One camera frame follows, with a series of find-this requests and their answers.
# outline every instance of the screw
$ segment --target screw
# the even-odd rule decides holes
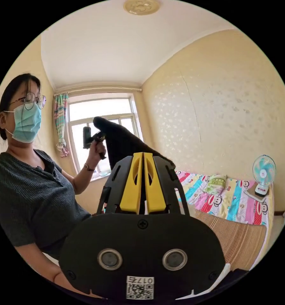
[[[72,271],[68,271],[67,275],[70,277],[71,280],[75,280],[76,279],[75,273],[73,273]]]
[[[208,278],[212,281],[212,280],[214,280],[216,277],[217,277],[216,272],[212,272],[212,273],[209,274],[209,277],[208,277]]]
[[[140,229],[146,229],[147,227],[148,227],[148,222],[146,221],[146,220],[144,220],[144,219],[142,219],[142,220],[140,220],[139,222],[138,222],[138,227],[140,228]]]

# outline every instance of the fan stand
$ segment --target fan stand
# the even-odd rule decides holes
[[[260,197],[265,197],[268,192],[268,186],[264,186],[262,184],[258,184],[255,189],[255,194]]]

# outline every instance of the ceiling light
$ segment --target ceiling light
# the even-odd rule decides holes
[[[127,0],[123,8],[134,15],[150,15],[159,10],[160,3],[156,0]]]

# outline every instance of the colorful bedsheet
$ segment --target colorful bedsheet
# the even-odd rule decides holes
[[[263,203],[248,197],[244,190],[253,186],[254,180],[227,178],[226,186],[219,196],[209,195],[203,189],[210,176],[176,171],[183,186],[188,204],[194,204],[197,210],[227,220],[251,225],[264,225],[268,228],[268,209],[273,206],[272,186]]]

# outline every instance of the round glasses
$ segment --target round glasses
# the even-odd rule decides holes
[[[43,109],[45,106],[46,97],[44,95],[40,95],[39,97],[36,98],[34,93],[29,92],[29,93],[27,93],[27,95],[25,97],[22,97],[22,98],[16,100],[15,102],[20,101],[20,100],[24,100],[24,107],[27,110],[32,109],[35,103],[38,103],[39,108]]]

